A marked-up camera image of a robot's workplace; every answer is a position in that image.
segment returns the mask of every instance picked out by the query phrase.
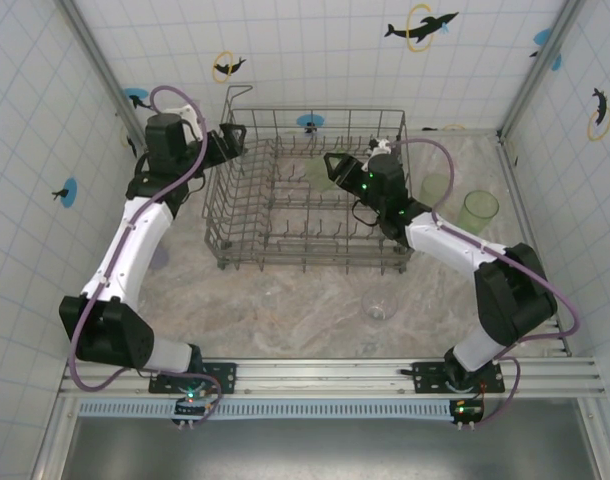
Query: green plastic cup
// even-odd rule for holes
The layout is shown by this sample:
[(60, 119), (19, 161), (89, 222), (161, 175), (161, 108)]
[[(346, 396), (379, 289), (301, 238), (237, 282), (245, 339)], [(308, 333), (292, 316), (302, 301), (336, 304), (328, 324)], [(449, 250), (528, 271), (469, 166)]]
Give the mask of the green plastic cup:
[(498, 200), (489, 192), (474, 190), (465, 197), (456, 225), (478, 235), (498, 213)]
[(434, 205), (445, 195), (448, 186), (449, 177), (440, 173), (430, 173), (423, 179), (418, 201), (434, 208)]

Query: metal wire basket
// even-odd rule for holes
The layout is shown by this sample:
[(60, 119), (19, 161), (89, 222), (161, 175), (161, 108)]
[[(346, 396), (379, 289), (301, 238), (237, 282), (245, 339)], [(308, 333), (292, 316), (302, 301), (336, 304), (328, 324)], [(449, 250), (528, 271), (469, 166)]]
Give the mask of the metal wire basket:
[[(252, 87), (231, 86), (222, 122), (247, 127), (246, 153), (215, 169), (208, 180), (203, 216), (205, 242), (220, 268), (242, 263), (375, 267), (405, 271), (411, 250), (387, 239), (371, 221), (374, 214), (338, 187), (312, 188), (307, 162), (329, 151), (367, 159), (371, 138), (407, 138), (405, 112), (346, 107), (234, 107)], [(294, 131), (295, 118), (311, 116), (308, 128)], [(315, 119), (325, 119), (318, 125)], [(396, 151), (411, 193), (409, 152)]]

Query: marble floor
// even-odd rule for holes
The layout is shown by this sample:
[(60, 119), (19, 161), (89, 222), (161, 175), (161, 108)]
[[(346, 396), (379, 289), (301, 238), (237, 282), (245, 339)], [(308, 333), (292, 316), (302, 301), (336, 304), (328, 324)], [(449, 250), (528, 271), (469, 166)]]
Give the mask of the marble floor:
[[(489, 135), (434, 137), (456, 164), (454, 193), (441, 212), (455, 221), (465, 195), (490, 191), (499, 214), (482, 232), (491, 241), (522, 240), (518, 219), (499, 163), (496, 138)], [(440, 151), (410, 145), (413, 191), (424, 176), (447, 173)], [(450, 267), (415, 252), (407, 271), (380, 274), (336, 267), (254, 265), (217, 268), (204, 243), (204, 197), (193, 195), (161, 241), (168, 264), (150, 269), (140, 314), (157, 334), (200, 345), (206, 357), (369, 358), (442, 356), (477, 323), (474, 287)], [(398, 301), (388, 320), (361, 309), (368, 289), (386, 286)], [(538, 342), (521, 356), (546, 355)]]

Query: dish rack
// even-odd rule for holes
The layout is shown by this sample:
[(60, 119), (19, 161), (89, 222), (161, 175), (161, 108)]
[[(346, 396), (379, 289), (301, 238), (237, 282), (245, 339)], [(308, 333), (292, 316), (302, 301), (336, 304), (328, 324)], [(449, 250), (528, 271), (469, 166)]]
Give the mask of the dish rack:
[[(371, 138), (407, 139), (405, 112), (349, 107), (234, 107), (236, 97), (250, 85), (227, 90), (221, 123), (247, 127), (246, 153), (211, 170), (203, 216), (205, 243), (219, 268), (243, 263), (265, 265), (380, 268), (404, 272), (412, 254), (387, 239), (378, 226), (370, 227), (374, 213), (356, 205), (355, 197), (332, 186), (312, 188), (305, 164), (330, 151), (342, 150), (358, 159), (368, 158)], [(298, 127), (296, 118), (312, 122)], [(316, 120), (324, 118), (322, 125)], [(407, 145), (395, 149), (411, 193)]]

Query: white wall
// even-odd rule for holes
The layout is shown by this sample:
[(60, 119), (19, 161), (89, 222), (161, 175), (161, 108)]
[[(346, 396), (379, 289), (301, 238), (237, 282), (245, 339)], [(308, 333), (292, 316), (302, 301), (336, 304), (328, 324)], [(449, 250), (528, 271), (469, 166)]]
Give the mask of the white wall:
[[(227, 85), (252, 83), (240, 102), (404, 108), (412, 128), (500, 126), (563, 0), (79, 0), (124, 87), (180, 86), (218, 120)], [(429, 15), (456, 13), (448, 33), (412, 52), (384, 37)], [(415, 49), (425, 47), (411, 41)], [(219, 54), (246, 59), (226, 83)], [(229, 63), (225, 57), (219, 64)], [(222, 74), (216, 79), (224, 80)]]
[[(26, 478), (69, 342), (58, 316), (109, 244), (134, 163), (52, 0), (0, 0), (0, 475)], [(78, 181), (71, 208), (50, 192)]]
[[(598, 99), (592, 96), (594, 88), (604, 91), (610, 109), (610, 0), (588, 0), (562, 57), (510, 150), (518, 155), (517, 175), (547, 273), (583, 314), (571, 345), (577, 354), (596, 356), (610, 396), (610, 113), (595, 128)], [(590, 141), (588, 133), (605, 135)]]

